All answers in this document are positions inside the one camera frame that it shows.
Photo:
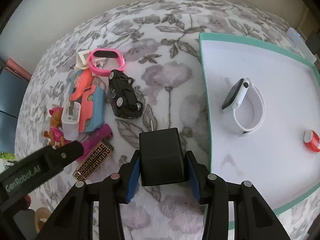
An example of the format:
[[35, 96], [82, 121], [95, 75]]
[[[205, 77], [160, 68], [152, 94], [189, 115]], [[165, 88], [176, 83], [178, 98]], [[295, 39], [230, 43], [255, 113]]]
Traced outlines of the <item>black power adapter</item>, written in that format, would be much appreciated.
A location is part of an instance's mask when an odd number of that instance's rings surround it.
[[186, 181], [184, 153], [178, 128], [139, 134], [140, 175], [143, 187]]

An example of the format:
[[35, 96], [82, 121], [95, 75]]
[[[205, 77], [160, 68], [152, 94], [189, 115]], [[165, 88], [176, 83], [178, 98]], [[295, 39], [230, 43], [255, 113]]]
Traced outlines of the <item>black toy car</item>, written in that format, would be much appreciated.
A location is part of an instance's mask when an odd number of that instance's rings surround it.
[[111, 106], [116, 117], [137, 119], [143, 114], [143, 103], [138, 101], [132, 87], [134, 79], [119, 70], [112, 70], [108, 77]]

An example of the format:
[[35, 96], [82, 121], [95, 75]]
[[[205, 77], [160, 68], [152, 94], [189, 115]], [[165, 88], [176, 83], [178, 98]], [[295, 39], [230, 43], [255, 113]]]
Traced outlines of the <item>white plastic frame holder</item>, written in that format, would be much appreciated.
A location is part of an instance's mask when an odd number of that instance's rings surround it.
[[[88, 57], [90, 55], [90, 50], [82, 50], [82, 51], [78, 51], [76, 53], [76, 68], [80, 69], [80, 70], [86, 70], [89, 69], [88, 66]], [[94, 58], [94, 62], [96, 64], [96, 67], [98, 69], [102, 68], [102, 66], [104, 65], [106, 59], [104, 57], [96, 57]]]

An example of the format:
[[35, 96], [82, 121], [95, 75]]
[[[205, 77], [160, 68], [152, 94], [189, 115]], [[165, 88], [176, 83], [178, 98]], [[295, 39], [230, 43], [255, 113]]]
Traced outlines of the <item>beige tape roll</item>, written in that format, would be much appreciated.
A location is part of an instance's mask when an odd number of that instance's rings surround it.
[[46, 207], [40, 207], [35, 211], [35, 229], [36, 232], [39, 233], [48, 218], [50, 217], [51, 212]]

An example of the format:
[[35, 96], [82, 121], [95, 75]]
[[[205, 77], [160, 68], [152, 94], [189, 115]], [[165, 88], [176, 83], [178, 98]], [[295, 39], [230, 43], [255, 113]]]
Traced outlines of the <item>gold patterned lighter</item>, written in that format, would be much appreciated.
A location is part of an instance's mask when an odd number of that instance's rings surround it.
[[108, 140], [103, 139], [74, 171], [73, 178], [77, 181], [86, 181], [112, 155], [113, 150], [114, 147]]

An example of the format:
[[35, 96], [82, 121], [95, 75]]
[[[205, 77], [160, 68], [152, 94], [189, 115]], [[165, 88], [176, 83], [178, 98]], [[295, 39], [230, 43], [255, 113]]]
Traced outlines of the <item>pink dog figurine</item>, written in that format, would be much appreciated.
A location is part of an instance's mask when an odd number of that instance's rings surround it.
[[50, 118], [50, 129], [49, 131], [44, 131], [43, 136], [49, 139], [49, 145], [54, 148], [59, 148], [65, 146], [69, 143], [66, 140], [62, 131], [62, 107], [54, 107], [49, 110]]

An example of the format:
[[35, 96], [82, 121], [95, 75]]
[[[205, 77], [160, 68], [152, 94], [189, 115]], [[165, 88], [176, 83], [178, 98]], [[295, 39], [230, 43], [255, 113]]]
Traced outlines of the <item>white power adapter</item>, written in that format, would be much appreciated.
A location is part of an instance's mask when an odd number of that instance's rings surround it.
[[81, 105], [76, 101], [68, 101], [63, 107], [61, 121], [63, 135], [66, 140], [73, 141], [79, 135]]

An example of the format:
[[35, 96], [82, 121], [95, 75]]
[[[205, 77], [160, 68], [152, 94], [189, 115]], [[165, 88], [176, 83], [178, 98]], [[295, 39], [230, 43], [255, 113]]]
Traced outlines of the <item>magenta comb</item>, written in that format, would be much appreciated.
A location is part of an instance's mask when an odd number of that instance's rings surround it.
[[92, 152], [92, 150], [101, 142], [102, 139], [111, 139], [113, 138], [112, 129], [108, 124], [104, 124], [99, 129], [97, 129], [94, 133], [92, 133], [87, 139], [81, 142], [84, 153], [78, 158], [77, 162], [82, 162], [86, 159], [86, 157]]

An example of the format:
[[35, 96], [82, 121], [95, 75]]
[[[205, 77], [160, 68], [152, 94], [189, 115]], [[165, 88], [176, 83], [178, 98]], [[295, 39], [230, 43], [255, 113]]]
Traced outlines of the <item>dark blue cabinet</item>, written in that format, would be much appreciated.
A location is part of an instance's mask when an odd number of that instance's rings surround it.
[[18, 115], [28, 81], [7, 67], [1, 59], [0, 85], [1, 152], [14, 154]]

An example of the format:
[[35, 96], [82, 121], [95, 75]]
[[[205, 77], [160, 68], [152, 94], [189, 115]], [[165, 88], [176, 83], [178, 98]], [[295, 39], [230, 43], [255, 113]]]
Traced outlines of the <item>red white tape roll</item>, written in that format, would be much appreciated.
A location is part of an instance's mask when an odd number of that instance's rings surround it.
[[305, 131], [304, 144], [312, 152], [319, 152], [319, 135], [311, 129]]

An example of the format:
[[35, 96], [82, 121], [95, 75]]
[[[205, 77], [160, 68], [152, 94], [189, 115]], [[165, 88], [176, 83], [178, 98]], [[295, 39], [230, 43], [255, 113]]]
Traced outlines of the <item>lower blue orange toy card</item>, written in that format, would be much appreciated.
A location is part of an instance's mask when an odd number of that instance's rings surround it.
[[104, 124], [105, 91], [97, 85], [86, 88], [81, 100], [79, 133], [91, 133]]

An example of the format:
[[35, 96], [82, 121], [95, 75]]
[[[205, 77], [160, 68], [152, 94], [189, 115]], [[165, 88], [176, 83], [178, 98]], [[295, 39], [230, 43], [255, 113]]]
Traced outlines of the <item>pink pole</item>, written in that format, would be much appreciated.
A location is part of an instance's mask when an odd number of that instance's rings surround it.
[[26, 81], [30, 81], [32, 75], [26, 71], [24, 68], [22, 68], [19, 64], [17, 64], [12, 58], [8, 58], [6, 65], [17, 75], [19, 75], [21, 78], [25, 79]]

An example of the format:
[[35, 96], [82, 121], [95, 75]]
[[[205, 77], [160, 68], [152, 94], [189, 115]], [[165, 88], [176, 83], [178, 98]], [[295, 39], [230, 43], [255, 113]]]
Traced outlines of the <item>teal-rimmed white tray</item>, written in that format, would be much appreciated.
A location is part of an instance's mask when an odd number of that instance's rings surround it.
[[[255, 38], [202, 33], [200, 53], [210, 129], [210, 172], [251, 181], [279, 215], [319, 193], [319, 153], [304, 133], [319, 132], [319, 72], [303, 57]], [[224, 125], [221, 106], [240, 78], [263, 95], [262, 126], [239, 137]]]

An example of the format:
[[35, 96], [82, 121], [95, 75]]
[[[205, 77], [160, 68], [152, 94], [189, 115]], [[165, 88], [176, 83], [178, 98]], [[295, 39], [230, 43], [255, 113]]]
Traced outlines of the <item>white smartwatch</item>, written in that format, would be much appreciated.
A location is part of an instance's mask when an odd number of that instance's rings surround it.
[[262, 126], [266, 106], [262, 93], [253, 82], [249, 78], [240, 78], [229, 91], [221, 110], [229, 132], [244, 137]]

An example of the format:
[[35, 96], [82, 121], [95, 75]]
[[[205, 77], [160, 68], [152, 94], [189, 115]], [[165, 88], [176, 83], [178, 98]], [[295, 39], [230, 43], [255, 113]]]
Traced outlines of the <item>pink fitness band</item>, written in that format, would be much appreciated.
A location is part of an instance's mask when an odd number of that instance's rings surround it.
[[97, 48], [89, 52], [87, 65], [94, 75], [108, 77], [114, 69], [124, 70], [125, 58], [116, 49]]

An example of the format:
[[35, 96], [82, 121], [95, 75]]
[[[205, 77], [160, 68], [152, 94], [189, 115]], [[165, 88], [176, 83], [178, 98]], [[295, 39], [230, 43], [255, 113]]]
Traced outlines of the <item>translucent white box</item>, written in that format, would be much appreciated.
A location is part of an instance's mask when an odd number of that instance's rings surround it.
[[295, 46], [302, 52], [302, 55], [310, 62], [315, 63], [317, 58], [312, 54], [311, 50], [305, 44], [304, 39], [296, 31], [296, 29], [289, 27], [287, 30], [287, 36], [295, 44]]

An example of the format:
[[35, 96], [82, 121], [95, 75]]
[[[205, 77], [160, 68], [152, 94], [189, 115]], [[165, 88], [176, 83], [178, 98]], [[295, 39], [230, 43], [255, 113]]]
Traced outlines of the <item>floral tablecloth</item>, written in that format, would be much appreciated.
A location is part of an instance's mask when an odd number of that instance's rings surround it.
[[[209, 128], [205, 84], [200, 63], [199, 33], [228, 33], [262, 40], [306, 58], [287, 36], [289, 24], [276, 15], [228, 0], [144, 0], [111, 9], [77, 26], [44, 53], [29, 82], [18, 116], [15, 154], [18, 159], [46, 146], [49, 110], [69, 98], [78, 51], [111, 48], [124, 54], [125, 73], [144, 104], [141, 118], [117, 119], [108, 100], [108, 80], [95, 77], [104, 89], [105, 122], [114, 137], [113, 154], [88, 183], [103, 180], [129, 161], [139, 133], [177, 127], [182, 148], [208, 164]], [[121, 205], [125, 239], [201, 239], [204, 207], [187, 183], [144, 189], [140, 182], [129, 205]], [[319, 189], [279, 215], [291, 239], [306, 239], [319, 214]]]

